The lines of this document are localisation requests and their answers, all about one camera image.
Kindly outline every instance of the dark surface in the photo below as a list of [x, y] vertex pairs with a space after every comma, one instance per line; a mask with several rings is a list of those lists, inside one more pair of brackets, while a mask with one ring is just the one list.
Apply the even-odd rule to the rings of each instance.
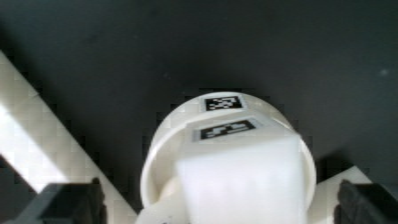
[[50, 184], [7, 224], [105, 224], [98, 179], [91, 184]]
[[398, 200], [381, 184], [357, 185], [343, 181], [338, 199], [336, 224], [398, 224]]
[[36, 192], [0, 156], [0, 223], [18, 216], [34, 197]]
[[0, 0], [0, 48], [137, 209], [158, 120], [221, 88], [281, 109], [320, 179], [398, 182], [398, 1]]

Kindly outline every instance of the black object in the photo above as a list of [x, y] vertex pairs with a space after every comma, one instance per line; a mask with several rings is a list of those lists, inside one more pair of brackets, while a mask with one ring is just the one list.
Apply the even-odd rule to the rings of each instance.
[[398, 224], [398, 186], [354, 185], [343, 181], [340, 206], [334, 211], [336, 224]]
[[103, 199], [98, 179], [91, 184], [50, 184], [6, 224], [105, 224]]

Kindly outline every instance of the black floor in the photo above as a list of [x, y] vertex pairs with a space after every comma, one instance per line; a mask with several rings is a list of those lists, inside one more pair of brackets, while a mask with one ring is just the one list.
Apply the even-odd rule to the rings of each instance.
[[398, 1], [0, 0], [0, 48], [135, 209], [157, 124], [235, 90], [281, 109], [320, 180], [398, 182]]

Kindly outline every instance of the printed label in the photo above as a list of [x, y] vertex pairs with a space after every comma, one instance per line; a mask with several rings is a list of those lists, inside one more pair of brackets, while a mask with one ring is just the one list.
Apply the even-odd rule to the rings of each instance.
[[219, 97], [205, 99], [206, 111], [221, 109], [240, 109], [244, 108], [244, 103], [238, 96]]
[[199, 130], [199, 138], [201, 140], [206, 140], [210, 138], [217, 138], [221, 136], [226, 136], [229, 134], [235, 134], [238, 132], [249, 131], [256, 129], [256, 126], [253, 124], [251, 120], [235, 121], [228, 124], [217, 125], [210, 128], [205, 128]]

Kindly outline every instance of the white plastic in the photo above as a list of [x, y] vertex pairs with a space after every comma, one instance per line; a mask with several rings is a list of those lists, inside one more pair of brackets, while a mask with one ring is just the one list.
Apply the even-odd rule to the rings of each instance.
[[[205, 100], [233, 96], [244, 108], [206, 111]], [[244, 118], [256, 120], [261, 126], [256, 131], [196, 141], [192, 133], [201, 127]], [[201, 188], [201, 180], [217, 182], [219, 186], [210, 184]], [[190, 216], [185, 221], [196, 224], [256, 223], [254, 220], [261, 223], [306, 223], [317, 183], [313, 157], [279, 111], [247, 94], [222, 92], [203, 95], [166, 118], [142, 171], [146, 209], [178, 192], [180, 181]], [[240, 208], [228, 207], [231, 203], [242, 203]]]
[[50, 183], [89, 183], [98, 177], [109, 223], [134, 223], [126, 200], [2, 52], [0, 154], [38, 193]]

